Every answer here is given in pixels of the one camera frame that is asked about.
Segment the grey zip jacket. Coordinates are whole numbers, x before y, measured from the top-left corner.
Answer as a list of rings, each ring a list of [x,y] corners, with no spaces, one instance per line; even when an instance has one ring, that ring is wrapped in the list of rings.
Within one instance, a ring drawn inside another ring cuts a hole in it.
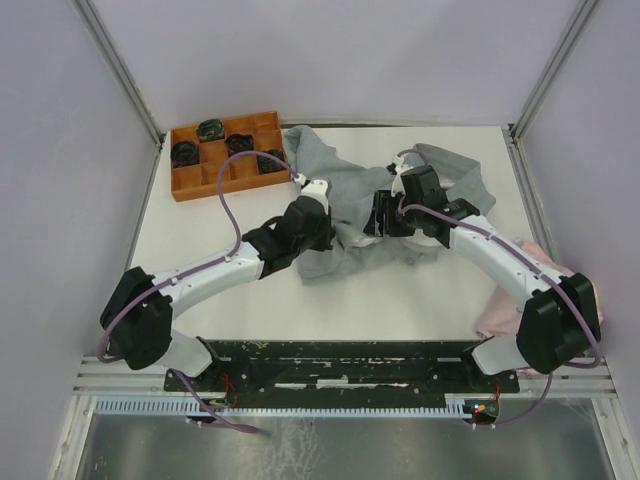
[[[332,248],[310,250],[296,260],[305,285],[331,282],[390,262],[409,267],[433,263],[443,250],[431,244],[419,246],[400,238],[374,238],[364,233],[373,207],[374,193],[388,189],[393,175],[384,167],[366,168],[341,159],[337,150],[324,143],[308,126],[295,126],[283,135],[290,164],[307,178],[326,179],[331,185],[329,204],[336,235]],[[406,164],[432,166],[447,198],[463,198],[486,215],[496,198],[486,188],[481,163],[434,145],[416,143],[405,155]]]

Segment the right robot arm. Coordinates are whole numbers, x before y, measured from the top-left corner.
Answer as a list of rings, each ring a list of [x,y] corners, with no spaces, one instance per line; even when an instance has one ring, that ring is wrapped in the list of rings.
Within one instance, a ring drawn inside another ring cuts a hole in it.
[[[549,374],[587,350],[600,352],[596,292],[587,277],[549,268],[499,234],[472,203],[449,199],[433,167],[389,171],[393,182],[375,193],[366,233],[421,233],[474,263],[522,310],[516,333],[492,335],[467,352],[458,368],[463,386],[481,391],[507,370]]]

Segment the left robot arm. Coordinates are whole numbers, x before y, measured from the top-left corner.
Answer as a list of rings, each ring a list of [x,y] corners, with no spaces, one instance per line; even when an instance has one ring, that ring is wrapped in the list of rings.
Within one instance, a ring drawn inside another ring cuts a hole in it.
[[[158,365],[212,389],[221,378],[215,354],[203,340],[176,331],[173,321],[219,293],[290,267],[308,250],[329,250],[333,236],[328,199],[300,195],[283,215],[201,264],[156,275],[140,267],[126,271],[100,316],[100,360],[122,359],[132,370]]]

